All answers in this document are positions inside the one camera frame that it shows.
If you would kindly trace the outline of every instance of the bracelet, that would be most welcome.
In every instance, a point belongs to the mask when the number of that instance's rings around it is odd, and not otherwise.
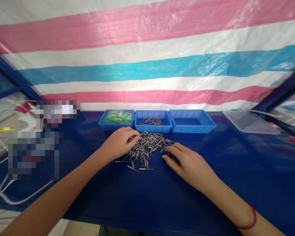
[[[237,226],[237,225],[235,225],[238,229],[251,229],[251,228],[253,228],[255,225],[256,225],[256,223],[257,223],[257,213],[256,213],[256,210],[253,208],[253,206],[252,205],[250,205],[249,203],[247,203],[251,208],[252,208],[252,210],[253,210],[253,216],[254,216],[254,220],[253,220],[253,223],[251,224],[251,225],[249,225],[249,226],[244,226],[244,227],[240,227],[240,226]]]

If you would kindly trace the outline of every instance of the hand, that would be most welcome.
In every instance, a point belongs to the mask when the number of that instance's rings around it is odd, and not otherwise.
[[[174,143],[164,149],[175,155],[180,165],[175,163],[169,156],[163,155],[163,159],[180,177],[188,184],[206,194],[219,180],[208,163],[198,153],[179,144]]]
[[[126,154],[138,142],[140,136],[140,133],[131,127],[122,127],[113,132],[96,153],[100,153],[108,164]]]

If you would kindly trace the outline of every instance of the blue table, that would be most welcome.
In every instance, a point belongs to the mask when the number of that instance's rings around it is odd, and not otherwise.
[[[59,127],[65,132],[61,177],[111,134],[98,125],[102,114],[83,112],[82,120]],[[166,137],[201,154],[245,201],[283,233],[295,235],[295,145],[280,135],[241,133],[221,112],[209,115],[217,125],[209,134],[170,133]],[[98,172],[64,218],[165,235],[240,235],[214,204],[166,165],[159,152],[150,158],[153,171],[139,174],[126,165],[112,162]],[[6,173],[7,163],[1,164],[0,183]],[[47,182],[16,181],[5,193],[18,201]],[[0,199],[0,208],[23,211],[37,197],[16,206]]]

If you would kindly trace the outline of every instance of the forearm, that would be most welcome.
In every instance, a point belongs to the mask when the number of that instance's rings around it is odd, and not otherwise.
[[[250,226],[254,222],[254,213],[241,197],[217,179],[214,187],[204,194],[237,226]],[[257,223],[251,229],[240,229],[245,236],[284,235],[275,226],[257,213]]]
[[[95,152],[26,208],[2,236],[45,236],[62,218],[89,180],[103,167],[104,158]]]

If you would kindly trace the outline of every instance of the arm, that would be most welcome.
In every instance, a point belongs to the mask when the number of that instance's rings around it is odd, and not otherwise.
[[[203,157],[179,143],[165,148],[165,151],[175,155],[181,165],[163,155],[166,163],[187,183],[208,197],[235,225],[245,227],[253,224],[252,208],[216,176]],[[262,215],[256,214],[257,222],[253,228],[239,229],[244,236],[284,235]]]
[[[128,152],[139,136],[130,127],[113,132],[96,152],[26,208],[0,236],[48,235],[90,179],[109,162]]]

